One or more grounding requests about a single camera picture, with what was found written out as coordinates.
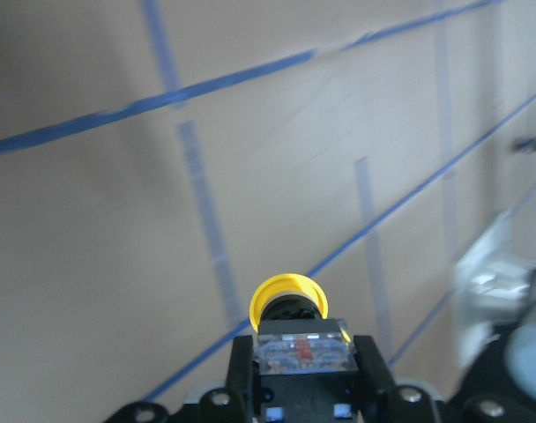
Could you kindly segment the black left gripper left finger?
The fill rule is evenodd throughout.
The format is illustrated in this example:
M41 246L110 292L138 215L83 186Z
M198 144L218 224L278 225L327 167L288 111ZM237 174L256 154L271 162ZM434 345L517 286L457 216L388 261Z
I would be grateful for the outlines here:
M119 408L107 422L251 422L255 418L253 338L234 339L224 384L184 402L176 412L164 405L135 401Z

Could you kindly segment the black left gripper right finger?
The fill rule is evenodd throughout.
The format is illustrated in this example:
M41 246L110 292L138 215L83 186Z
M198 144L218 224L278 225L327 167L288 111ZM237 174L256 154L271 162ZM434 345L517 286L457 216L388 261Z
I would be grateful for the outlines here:
M364 422L444 422L443 397L432 385L395 379L371 336L355 335L355 403Z

